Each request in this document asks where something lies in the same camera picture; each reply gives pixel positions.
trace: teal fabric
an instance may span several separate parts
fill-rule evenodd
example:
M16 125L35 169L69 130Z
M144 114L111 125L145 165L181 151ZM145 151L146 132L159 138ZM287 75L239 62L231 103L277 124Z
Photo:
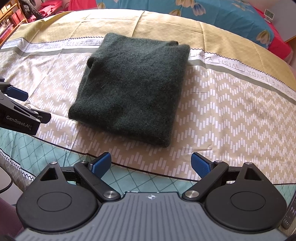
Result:
M38 175L50 162L57 161L60 166L72 166L81 160L90 161L94 158L89 155L78 154L53 146L32 136L0 128L0 151L3 151L21 165L23 170ZM178 180L131 170L125 167L112 165L102 177L108 185L120 194L127 191L141 192L179 192L195 184L195 182ZM296 185L276 185L276 188L290 203Z
M147 10L201 21L268 48L274 33L244 0L96 0L98 8Z

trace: white wall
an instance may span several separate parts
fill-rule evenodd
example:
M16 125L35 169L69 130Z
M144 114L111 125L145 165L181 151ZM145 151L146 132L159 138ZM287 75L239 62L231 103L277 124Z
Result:
M263 11L267 8L272 7L276 2L281 0L247 0L252 6Z

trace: metal screw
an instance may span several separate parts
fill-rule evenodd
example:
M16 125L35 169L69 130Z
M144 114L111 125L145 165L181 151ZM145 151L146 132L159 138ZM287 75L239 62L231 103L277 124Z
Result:
M189 190L185 192L185 196L188 198L196 198L200 195L198 191L195 190Z
M118 192L115 192L115 191L107 191L107 192L105 192L105 193L103 194L103 196L104 196L105 198L109 198L109 199L111 199L111 198L115 198L115 197L118 196Z

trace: green wool garment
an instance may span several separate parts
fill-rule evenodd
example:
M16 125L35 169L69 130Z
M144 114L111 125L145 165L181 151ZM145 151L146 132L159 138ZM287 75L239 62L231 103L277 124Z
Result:
M176 41L108 33L87 60L69 118L168 147L189 52Z

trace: bed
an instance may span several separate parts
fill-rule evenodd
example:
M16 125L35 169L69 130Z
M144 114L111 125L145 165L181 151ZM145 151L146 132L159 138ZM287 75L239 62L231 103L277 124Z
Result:
M172 143L158 148L69 120L88 57L109 32L191 47ZM52 114L35 137L0 129L0 165L21 190L52 161L71 166L108 151L102 178L120 193L177 191L199 176L190 157L254 162L289 203L296 190L296 80L287 63L228 31L128 9L63 12L20 28L0 49L0 75Z
M268 49L286 62L293 51L264 14L245 0L96 0L97 7L146 10L190 18L235 33Z

